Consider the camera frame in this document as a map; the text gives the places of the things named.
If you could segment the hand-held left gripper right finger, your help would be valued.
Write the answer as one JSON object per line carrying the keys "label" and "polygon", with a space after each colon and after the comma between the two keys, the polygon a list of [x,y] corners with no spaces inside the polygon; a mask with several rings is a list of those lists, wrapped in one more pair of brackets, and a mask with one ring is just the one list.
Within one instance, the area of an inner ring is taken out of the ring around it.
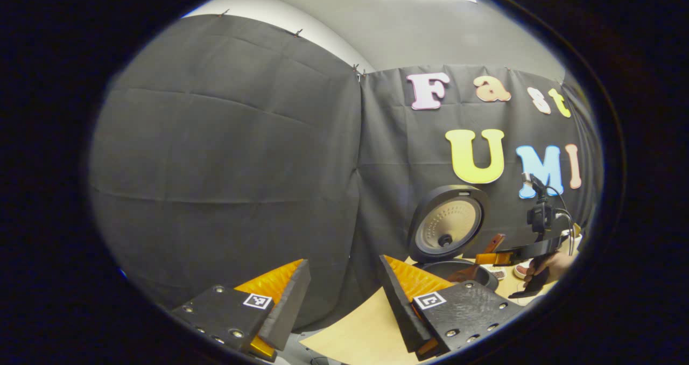
{"label": "hand-held left gripper right finger", "polygon": [[524,310],[476,281],[449,282],[386,255],[378,273],[404,345],[418,360],[472,347]]}

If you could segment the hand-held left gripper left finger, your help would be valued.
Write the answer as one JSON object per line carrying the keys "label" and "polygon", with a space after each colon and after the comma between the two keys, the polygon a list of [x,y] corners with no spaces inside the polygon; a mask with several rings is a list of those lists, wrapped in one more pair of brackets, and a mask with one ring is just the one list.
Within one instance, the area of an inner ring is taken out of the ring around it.
{"label": "hand-held left gripper left finger", "polygon": [[312,277],[306,259],[243,284],[216,284],[173,309],[185,326],[219,345],[273,362],[284,350]]}

